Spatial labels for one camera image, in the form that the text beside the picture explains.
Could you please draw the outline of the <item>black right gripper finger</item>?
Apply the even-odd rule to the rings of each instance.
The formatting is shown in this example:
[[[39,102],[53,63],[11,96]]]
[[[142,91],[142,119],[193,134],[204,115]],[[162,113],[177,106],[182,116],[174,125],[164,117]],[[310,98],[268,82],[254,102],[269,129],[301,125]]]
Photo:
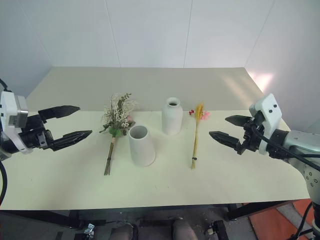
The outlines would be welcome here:
[[[209,135],[216,140],[218,143],[230,147],[234,150],[238,150],[239,146],[241,145],[240,140],[229,134],[221,131],[210,131]]]
[[[225,120],[235,126],[248,128],[252,123],[252,118],[243,115],[232,115],[225,118]]]

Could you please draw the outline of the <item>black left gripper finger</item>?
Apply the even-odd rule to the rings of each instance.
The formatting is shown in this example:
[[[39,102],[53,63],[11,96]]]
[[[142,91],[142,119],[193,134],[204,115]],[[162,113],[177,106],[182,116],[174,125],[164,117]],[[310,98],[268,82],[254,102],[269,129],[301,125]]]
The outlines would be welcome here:
[[[43,121],[43,123],[46,123],[49,119],[59,119],[66,116],[69,116],[77,111],[80,110],[80,107],[73,106],[73,105],[62,105],[62,106],[55,106],[43,110],[39,110],[38,114]]]
[[[65,134],[62,136],[62,138],[51,140],[50,143],[48,143],[48,148],[52,149],[54,152],[64,148],[68,148],[84,140],[92,132],[92,130],[80,130]]]

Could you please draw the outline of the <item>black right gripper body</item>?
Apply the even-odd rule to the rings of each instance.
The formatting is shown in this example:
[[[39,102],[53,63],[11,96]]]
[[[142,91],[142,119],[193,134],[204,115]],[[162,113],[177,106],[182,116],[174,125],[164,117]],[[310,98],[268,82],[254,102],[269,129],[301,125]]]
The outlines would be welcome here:
[[[258,117],[240,117],[240,126],[244,129],[244,141],[242,144],[237,144],[237,154],[242,155],[245,150],[255,152],[259,149],[261,138],[253,131],[253,129],[257,130],[260,134],[262,134],[264,130],[262,122],[263,120],[259,119]]]

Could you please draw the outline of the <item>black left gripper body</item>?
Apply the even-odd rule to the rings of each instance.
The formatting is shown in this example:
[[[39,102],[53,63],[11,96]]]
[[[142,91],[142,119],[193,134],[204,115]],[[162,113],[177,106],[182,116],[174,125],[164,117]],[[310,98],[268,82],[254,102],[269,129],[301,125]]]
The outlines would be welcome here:
[[[47,121],[40,114],[27,117],[26,125],[19,134],[23,143],[29,148],[50,149],[53,146],[53,136],[44,124]]]

